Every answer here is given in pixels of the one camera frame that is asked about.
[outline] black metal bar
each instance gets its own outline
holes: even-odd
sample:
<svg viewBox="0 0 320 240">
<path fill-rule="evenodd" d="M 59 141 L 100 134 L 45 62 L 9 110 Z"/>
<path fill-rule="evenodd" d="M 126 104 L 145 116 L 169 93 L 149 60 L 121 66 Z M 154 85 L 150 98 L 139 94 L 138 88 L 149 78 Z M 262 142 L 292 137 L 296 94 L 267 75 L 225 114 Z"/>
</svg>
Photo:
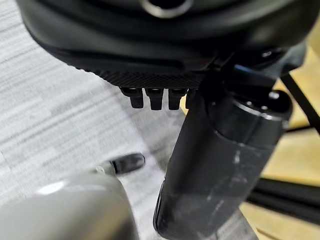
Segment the black metal bar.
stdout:
<svg viewBox="0 0 320 240">
<path fill-rule="evenodd" d="M 281 80 L 286 88 L 290 91 L 296 102 L 302 108 L 310 125 L 317 130 L 318 134 L 320 134 L 320 117 L 303 93 L 303 91 L 300 89 L 300 87 L 297 85 L 290 74 L 282 76 Z"/>
<path fill-rule="evenodd" d="M 320 187 L 262 178 L 246 201 L 320 225 Z"/>
</svg>

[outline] black tube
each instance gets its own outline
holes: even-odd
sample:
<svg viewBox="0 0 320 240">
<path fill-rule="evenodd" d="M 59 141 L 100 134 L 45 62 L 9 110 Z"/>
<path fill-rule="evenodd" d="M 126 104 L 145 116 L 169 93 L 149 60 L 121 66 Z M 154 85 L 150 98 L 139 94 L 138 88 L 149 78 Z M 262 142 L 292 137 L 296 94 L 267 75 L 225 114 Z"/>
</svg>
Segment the black tube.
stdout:
<svg viewBox="0 0 320 240">
<path fill-rule="evenodd" d="M 262 192 L 252 192 L 246 200 L 254 205 L 320 225 L 320 208 Z"/>
<path fill-rule="evenodd" d="M 320 209 L 320 187 L 316 186 L 262 178 L 258 181 L 253 193 L 263 193 Z"/>
<path fill-rule="evenodd" d="M 196 94 L 170 158 L 153 219 L 166 239 L 210 238 L 246 200 L 292 113 L 281 91 L 262 106 L 216 91 Z"/>
</svg>

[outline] circular opening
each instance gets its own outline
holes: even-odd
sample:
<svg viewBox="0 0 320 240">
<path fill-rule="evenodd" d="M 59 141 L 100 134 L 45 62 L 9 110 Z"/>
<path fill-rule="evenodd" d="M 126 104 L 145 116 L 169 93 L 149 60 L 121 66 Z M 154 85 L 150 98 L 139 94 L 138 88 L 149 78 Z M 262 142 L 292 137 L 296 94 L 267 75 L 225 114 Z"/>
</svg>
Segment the circular opening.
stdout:
<svg viewBox="0 0 320 240">
<path fill-rule="evenodd" d="M 183 5 L 186 0 L 148 0 L 150 4 L 163 10 L 175 9 Z"/>
</svg>

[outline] metal ring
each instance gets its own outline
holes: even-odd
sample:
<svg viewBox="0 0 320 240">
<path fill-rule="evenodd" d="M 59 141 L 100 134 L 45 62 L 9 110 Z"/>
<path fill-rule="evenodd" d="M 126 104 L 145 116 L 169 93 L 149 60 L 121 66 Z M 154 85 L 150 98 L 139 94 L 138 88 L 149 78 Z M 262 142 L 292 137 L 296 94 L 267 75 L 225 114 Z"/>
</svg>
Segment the metal ring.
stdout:
<svg viewBox="0 0 320 240">
<path fill-rule="evenodd" d="M 181 5 L 174 8 L 161 8 L 150 2 L 150 0 L 140 0 L 142 7 L 152 16 L 161 19 L 172 19 L 186 13 L 194 3 L 194 0 L 185 0 Z"/>
</svg>

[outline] black plastic housing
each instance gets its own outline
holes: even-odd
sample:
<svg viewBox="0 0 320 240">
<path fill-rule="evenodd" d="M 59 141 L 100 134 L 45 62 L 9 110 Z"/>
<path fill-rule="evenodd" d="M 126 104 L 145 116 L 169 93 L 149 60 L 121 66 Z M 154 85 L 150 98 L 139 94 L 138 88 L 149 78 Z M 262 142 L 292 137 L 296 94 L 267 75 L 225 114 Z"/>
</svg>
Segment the black plastic housing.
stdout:
<svg viewBox="0 0 320 240">
<path fill-rule="evenodd" d="M 320 9 L 319 0 L 194 0 L 186 14 L 159 19 L 140 0 L 119 2 L 17 0 L 27 29 L 50 54 L 128 88 L 197 88 L 223 51 L 300 43 Z"/>
<path fill-rule="evenodd" d="M 282 91 L 259 102 L 217 95 L 195 96 L 170 158 L 154 214 L 166 239 L 210 239 L 246 200 L 292 114 Z"/>
</svg>

